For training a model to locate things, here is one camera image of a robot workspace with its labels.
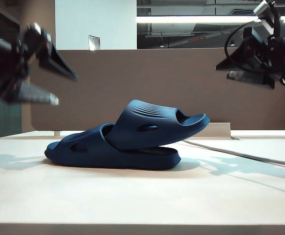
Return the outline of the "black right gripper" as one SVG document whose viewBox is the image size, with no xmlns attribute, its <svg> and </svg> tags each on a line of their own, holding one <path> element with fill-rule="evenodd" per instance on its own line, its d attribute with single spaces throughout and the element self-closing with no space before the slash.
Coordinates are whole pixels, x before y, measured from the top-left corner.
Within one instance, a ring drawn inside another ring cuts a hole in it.
<svg viewBox="0 0 285 235">
<path fill-rule="evenodd" d="M 275 89 L 275 80 L 269 75 L 285 72 L 285 25 L 273 29 L 267 41 L 251 27 L 243 30 L 243 43 L 232 53 L 224 46 L 225 58 L 219 62 L 217 71 L 230 71 L 229 80 Z"/>
</svg>

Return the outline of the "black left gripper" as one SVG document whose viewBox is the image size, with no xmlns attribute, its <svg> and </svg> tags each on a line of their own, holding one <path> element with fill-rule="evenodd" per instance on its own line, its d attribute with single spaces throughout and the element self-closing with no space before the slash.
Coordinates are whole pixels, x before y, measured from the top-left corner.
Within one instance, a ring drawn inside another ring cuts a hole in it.
<svg viewBox="0 0 285 235">
<path fill-rule="evenodd" d="M 8 103 L 45 103 L 59 105 L 56 95 L 27 81 L 31 63 L 38 58 L 39 66 L 73 81 L 78 75 L 59 54 L 51 35 L 37 23 L 29 24 L 13 47 L 16 61 L 7 79 L 0 85 L 0 98 Z"/>
</svg>

